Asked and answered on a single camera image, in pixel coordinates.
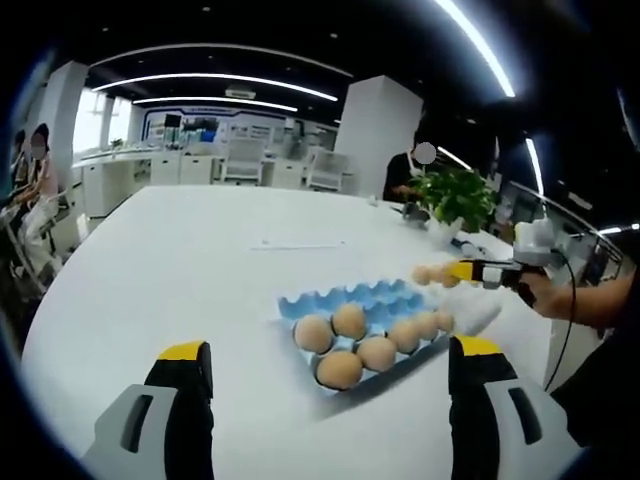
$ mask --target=potted plant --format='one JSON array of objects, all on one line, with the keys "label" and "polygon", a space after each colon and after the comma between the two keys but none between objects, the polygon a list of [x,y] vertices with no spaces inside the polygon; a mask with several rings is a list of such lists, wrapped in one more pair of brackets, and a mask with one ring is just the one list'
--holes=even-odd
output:
[{"label": "potted plant", "polygon": [[463,226],[477,232],[495,207],[494,192],[478,172],[448,169],[429,172],[413,180],[418,204],[431,215],[429,236],[447,245]]}]

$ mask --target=black shirt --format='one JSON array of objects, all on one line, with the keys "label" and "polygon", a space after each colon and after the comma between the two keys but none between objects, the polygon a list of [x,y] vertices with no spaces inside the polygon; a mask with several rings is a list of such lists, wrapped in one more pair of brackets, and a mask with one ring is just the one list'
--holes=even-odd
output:
[{"label": "black shirt", "polygon": [[614,326],[613,335],[552,393],[567,413],[569,433],[581,446],[593,447],[607,471],[640,443],[640,269]]},{"label": "black shirt", "polygon": [[399,153],[393,157],[389,162],[389,165],[387,165],[387,179],[384,183],[382,199],[388,202],[406,202],[406,195],[399,195],[395,193],[393,189],[401,185],[408,186],[411,178],[407,152]]}]

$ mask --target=white chair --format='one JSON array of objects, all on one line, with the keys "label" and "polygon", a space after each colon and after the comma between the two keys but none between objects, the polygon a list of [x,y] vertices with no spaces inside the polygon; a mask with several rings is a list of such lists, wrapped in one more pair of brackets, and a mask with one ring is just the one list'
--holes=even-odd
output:
[{"label": "white chair", "polygon": [[229,142],[229,151],[222,164],[223,182],[262,182],[264,142],[248,138],[235,138]]},{"label": "white chair", "polygon": [[342,191],[342,175],[349,157],[340,153],[319,150],[315,153],[307,174],[307,187],[334,192]]}]

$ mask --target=man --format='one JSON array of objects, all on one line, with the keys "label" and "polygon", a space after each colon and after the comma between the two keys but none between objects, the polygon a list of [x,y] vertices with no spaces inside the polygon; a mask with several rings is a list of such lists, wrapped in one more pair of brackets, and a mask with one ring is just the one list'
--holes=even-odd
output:
[{"label": "man", "polygon": [[389,202],[405,203],[416,200],[414,190],[409,186],[412,178],[424,174],[424,167],[415,158],[414,152],[420,141],[419,132],[413,136],[411,150],[394,156],[387,166],[387,179],[384,184],[382,199]]},{"label": "man", "polygon": [[[574,321],[596,328],[615,328],[553,398],[565,409],[569,433],[581,446],[592,447],[597,466],[618,464],[637,445],[633,431],[640,423],[636,382],[640,366],[640,270],[635,274],[576,289]],[[557,287],[538,274],[521,282],[536,298],[534,309],[549,318],[569,319],[571,286]]]}]

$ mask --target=person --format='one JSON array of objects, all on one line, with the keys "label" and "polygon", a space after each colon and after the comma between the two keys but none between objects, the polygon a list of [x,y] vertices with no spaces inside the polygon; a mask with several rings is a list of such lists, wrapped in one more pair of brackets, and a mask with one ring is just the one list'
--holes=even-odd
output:
[{"label": "person", "polygon": [[424,174],[424,167],[416,161],[414,154],[418,143],[420,143],[418,135],[419,133],[416,131],[413,136],[413,147],[409,151],[394,156],[387,165],[383,200],[399,203],[416,200],[415,191],[409,184],[412,178]]},{"label": "person", "polygon": [[29,186],[14,198],[13,203],[33,204],[23,219],[21,238],[36,275],[41,275],[47,265],[57,274],[62,269],[62,261],[49,253],[40,233],[42,227],[58,214],[58,179],[51,161],[49,128],[44,123],[31,136],[31,155]]},{"label": "person", "polygon": [[[520,281],[531,289],[533,308],[542,316],[571,318],[572,286],[554,286],[535,273],[525,273]],[[634,422],[638,425],[639,317],[640,269],[597,287],[576,289],[573,320],[614,330],[551,395],[567,413],[569,433],[581,446],[591,447],[598,465],[626,459],[622,456],[630,445],[629,429]]]},{"label": "person", "polygon": [[18,133],[16,133],[16,136],[13,140],[11,179],[12,188],[14,191],[19,191],[20,189],[26,187],[28,183],[27,176],[29,173],[29,161],[25,152],[25,137],[26,134],[24,130],[20,130]]}]

